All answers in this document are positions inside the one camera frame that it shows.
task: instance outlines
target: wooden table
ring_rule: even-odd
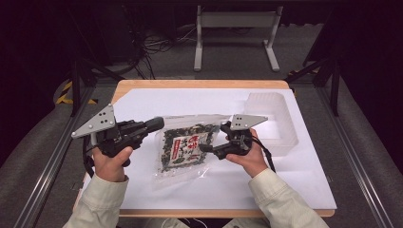
[[[115,104],[133,88],[276,88],[289,89],[284,81],[263,80],[122,80],[118,83],[112,103]],[[317,209],[322,217],[331,217],[335,210]],[[136,218],[261,218],[260,210],[154,210],[121,209],[121,217]]]

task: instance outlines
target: white paper sheet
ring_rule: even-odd
[[[336,203],[311,138],[290,89],[250,88],[136,88],[115,105],[118,122],[147,121],[156,116],[243,112],[252,92],[278,92],[288,105],[298,144],[284,157],[275,157],[278,175],[298,191],[314,209],[336,209]],[[226,143],[220,133],[215,144]],[[250,177],[239,165],[215,159],[203,178],[154,190],[153,174],[158,151],[155,133],[144,139],[125,169],[130,177],[122,209],[259,209],[248,187]]]

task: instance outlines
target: seaweed package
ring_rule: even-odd
[[[186,115],[164,117],[165,127],[156,135],[160,153],[157,159],[157,183],[171,185],[202,176],[208,159],[199,144],[213,144],[225,115]]]

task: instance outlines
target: person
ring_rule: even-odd
[[[256,130],[251,129],[251,132],[258,137]],[[116,157],[109,158],[98,148],[93,149],[95,174],[64,228],[116,227],[129,180],[122,164],[132,152],[133,149],[127,147]],[[261,219],[237,218],[224,227],[328,227],[295,190],[268,168],[257,143],[253,143],[247,155],[228,154],[226,159],[241,165],[251,177],[249,188],[270,226],[263,224]],[[152,224],[151,221],[147,227],[187,227],[175,218],[162,218],[159,226]]]

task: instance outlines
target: hand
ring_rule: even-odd
[[[95,174],[109,182],[123,182],[125,181],[125,171],[122,164],[128,160],[133,148],[130,146],[123,149],[115,157],[110,158],[103,155],[98,147],[92,149],[92,155],[95,163]]]
[[[258,137],[258,133],[255,129],[251,128],[250,131],[254,137]],[[261,147],[255,142],[252,143],[252,148],[247,155],[241,156],[228,154],[225,158],[233,163],[237,163],[243,166],[243,169],[252,178],[254,178],[261,171],[268,168],[261,152]]]

